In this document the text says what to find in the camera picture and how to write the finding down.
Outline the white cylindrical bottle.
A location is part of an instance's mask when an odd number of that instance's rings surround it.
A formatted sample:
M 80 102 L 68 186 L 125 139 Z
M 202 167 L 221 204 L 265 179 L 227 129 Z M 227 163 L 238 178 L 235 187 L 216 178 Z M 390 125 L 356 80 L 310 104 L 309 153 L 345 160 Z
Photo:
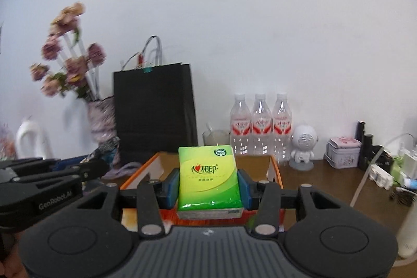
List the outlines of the white cylindrical bottle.
M 417 206 L 413 201 L 406 218 L 396 235 L 398 255 L 404 259 L 416 253 L 417 248 Z

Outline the white astronaut figure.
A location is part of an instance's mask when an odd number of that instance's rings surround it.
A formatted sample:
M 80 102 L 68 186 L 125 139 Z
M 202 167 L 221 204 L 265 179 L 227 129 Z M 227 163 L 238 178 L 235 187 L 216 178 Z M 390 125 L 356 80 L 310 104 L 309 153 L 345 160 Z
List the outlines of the white astronaut figure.
M 298 171 L 310 171 L 314 168 L 313 149 L 318 142 L 318 135 L 311 126 L 298 126 L 293 131 L 293 149 L 289 165 Z

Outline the white power strip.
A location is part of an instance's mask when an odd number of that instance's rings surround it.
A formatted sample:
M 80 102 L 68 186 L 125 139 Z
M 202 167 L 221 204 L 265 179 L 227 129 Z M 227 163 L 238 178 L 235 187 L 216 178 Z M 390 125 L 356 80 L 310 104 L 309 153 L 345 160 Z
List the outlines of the white power strip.
M 376 164 L 370 165 L 369 180 L 385 190 L 389 190 L 394 183 L 394 177 Z

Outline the green tissue pack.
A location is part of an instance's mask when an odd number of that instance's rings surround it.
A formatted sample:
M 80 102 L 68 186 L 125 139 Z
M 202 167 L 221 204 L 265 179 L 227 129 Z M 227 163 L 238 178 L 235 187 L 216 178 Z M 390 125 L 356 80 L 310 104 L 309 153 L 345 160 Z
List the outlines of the green tissue pack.
M 177 215 L 181 219 L 242 216 L 235 156 L 230 145 L 180 147 Z

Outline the small lilac tin box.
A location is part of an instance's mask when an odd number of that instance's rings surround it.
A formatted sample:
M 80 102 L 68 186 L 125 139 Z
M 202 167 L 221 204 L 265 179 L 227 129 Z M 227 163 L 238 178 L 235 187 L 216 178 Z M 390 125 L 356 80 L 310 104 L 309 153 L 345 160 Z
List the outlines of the small lilac tin box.
M 354 138 L 330 138 L 324 159 L 335 169 L 349 169 L 358 166 L 362 143 Z

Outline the middle water bottle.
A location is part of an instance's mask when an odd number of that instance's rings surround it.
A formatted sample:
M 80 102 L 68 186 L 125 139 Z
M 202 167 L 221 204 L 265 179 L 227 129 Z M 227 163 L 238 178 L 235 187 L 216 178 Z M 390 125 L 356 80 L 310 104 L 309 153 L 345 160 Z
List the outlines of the middle water bottle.
M 267 155 L 272 130 L 272 118 L 265 94 L 256 94 L 252 110 L 253 154 Z

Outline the water bottle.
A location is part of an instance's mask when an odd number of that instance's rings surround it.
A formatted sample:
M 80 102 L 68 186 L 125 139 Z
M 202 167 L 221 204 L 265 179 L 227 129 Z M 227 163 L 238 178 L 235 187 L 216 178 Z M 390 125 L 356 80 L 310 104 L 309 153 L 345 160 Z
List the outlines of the water bottle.
M 292 112 L 286 94 L 277 94 L 271 117 L 273 123 L 273 153 L 276 161 L 281 164 L 288 160 L 291 153 Z
M 230 112 L 230 144 L 235 155 L 248 155 L 252 133 L 252 117 L 245 95 L 235 95 Z
M 256 94 L 252 110 L 253 154 L 267 155 L 272 130 L 272 118 L 265 94 Z

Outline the black cosmetic tubes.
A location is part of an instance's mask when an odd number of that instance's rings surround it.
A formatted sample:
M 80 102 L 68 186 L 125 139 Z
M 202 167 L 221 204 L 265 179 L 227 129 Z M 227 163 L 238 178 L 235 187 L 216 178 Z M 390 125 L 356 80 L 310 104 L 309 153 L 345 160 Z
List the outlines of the black cosmetic tubes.
M 359 121 L 355 131 L 355 139 L 360 142 L 358 168 L 365 171 L 368 167 L 367 156 L 372 153 L 372 134 L 365 133 L 365 122 Z

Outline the black paper bag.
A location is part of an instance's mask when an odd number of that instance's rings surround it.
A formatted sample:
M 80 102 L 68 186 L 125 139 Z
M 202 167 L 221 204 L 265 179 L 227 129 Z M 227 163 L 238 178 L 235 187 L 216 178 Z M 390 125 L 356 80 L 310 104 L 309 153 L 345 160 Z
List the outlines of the black paper bag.
M 113 73 L 114 115 L 123 165 L 143 164 L 158 152 L 176 153 L 198 145 L 197 118 L 189 64 L 163 64 L 160 37 L 152 66 L 146 49 L 136 54 L 137 68 Z

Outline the purple marbled vase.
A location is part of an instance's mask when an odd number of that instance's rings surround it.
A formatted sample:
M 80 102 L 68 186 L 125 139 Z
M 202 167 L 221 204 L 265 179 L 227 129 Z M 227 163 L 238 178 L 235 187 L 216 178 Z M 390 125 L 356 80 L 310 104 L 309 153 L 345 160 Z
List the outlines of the purple marbled vase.
M 114 114 L 114 97 L 89 102 L 88 122 L 92 138 L 98 144 L 116 136 L 116 122 Z

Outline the orange cardboard box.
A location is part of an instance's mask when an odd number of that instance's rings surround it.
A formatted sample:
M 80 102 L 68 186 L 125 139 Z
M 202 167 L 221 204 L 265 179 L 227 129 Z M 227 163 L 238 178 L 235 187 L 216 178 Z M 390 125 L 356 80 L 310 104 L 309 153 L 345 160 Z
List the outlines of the orange cardboard box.
M 274 181 L 282 185 L 281 174 L 276 160 L 271 156 L 236 156 L 236 166 L 244 169 L 254 181 Z M 122 185 L 121 189 L 133 189 L 147 176 L 151 179 L 166 179 L 168 174 L 180 165 L 179 157 L 176 154 L 159 152 L 152 156 L 140 169 L 138 169 Z M 236 219 L 207 219 L 189 220 L 180 219 L 176 209 L 162 209 L 161 217 L 166 227 L 177 226 L 206 226 L 206 225 L 248 225 L 255 216 L 255 211 L 245 210 L 240 218 Z M 129 231 L 137 230 L 137 212 L 134 208 L 123 209 L 121 220 Z

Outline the white detergent jug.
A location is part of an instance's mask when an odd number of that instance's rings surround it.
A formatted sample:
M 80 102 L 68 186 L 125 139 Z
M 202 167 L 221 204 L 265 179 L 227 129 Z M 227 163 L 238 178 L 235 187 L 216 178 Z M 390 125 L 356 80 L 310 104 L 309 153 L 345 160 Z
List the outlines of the white detergent jug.
M 50 139 L 38 122 L 24 119 L 16 133 L 16 152 L 20 158 L 53 158 Z

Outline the dried pink flower bouquet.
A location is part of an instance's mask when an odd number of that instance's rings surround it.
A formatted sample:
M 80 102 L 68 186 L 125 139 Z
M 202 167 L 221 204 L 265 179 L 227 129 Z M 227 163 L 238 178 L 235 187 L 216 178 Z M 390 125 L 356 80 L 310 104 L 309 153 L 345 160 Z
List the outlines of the dried pink flower bouquet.
M 30 66 L 32 81 L 41 82 L 47 97 L 65 97 L 73 92 L 85 102 L 101 100 L 99 67 L 106 53 L 97 42 L 84 45 L 80 17 L 85 5 L 77 1 L 63 8 L 50 23 L 41 48 L 42 62 Z

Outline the left water bottle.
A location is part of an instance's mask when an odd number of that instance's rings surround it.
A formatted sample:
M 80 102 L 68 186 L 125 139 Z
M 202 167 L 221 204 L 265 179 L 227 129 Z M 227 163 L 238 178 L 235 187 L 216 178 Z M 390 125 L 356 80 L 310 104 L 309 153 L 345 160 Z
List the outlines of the left water bottle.
M 248 155 L 252 133 L 252 117 L 245 95 L 235 95 L 230 112 L 230 144 L 235 155 Z

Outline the right water bottle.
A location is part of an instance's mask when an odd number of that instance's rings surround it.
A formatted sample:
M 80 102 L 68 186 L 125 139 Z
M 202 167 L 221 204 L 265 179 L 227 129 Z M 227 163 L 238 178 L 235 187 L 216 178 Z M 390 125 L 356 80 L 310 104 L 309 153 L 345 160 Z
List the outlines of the right water bottle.
M 281 164 L 288 160 L 291 153 L 292 112 L 286 94 L 277 94 L 271 117 L 273 123 L 273 153 L 276 161 Z

